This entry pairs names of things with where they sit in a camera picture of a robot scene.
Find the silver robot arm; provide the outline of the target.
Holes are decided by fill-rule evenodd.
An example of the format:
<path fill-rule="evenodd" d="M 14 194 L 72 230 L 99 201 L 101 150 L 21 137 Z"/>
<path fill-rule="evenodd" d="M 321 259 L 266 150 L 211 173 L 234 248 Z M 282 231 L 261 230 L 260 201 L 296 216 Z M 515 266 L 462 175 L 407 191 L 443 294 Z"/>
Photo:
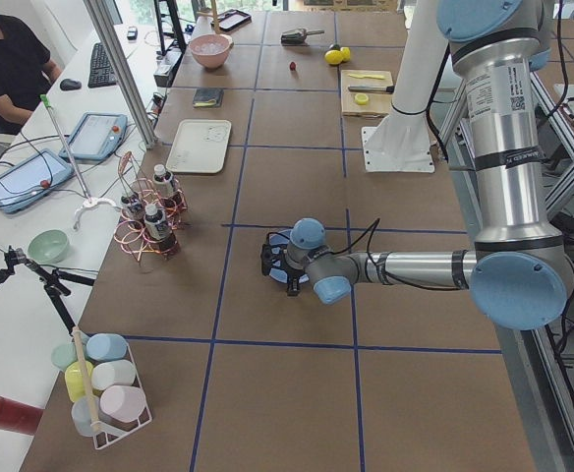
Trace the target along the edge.
<path fill-rule="evenodd" d="M 287 243 L 264 246 L 264 274 L 281 270 L 296 295 L 306 277 L 325 304 L 355 284 L 469 290 L 489 319 L 518 330 L 558 319 L 574 286 L 561 232 L 548 220 L 531 74 L 549 55 L 549 1 L 420 1 L 410 26 L 389 114 L 364 131 L 371 172 L 431 169 L 427 111 L 438 74 L 461 78 L 458 105 L 468 116 L 482 227 L 472 251 L 356 252 L 342 256 L 312 218 Z"/>

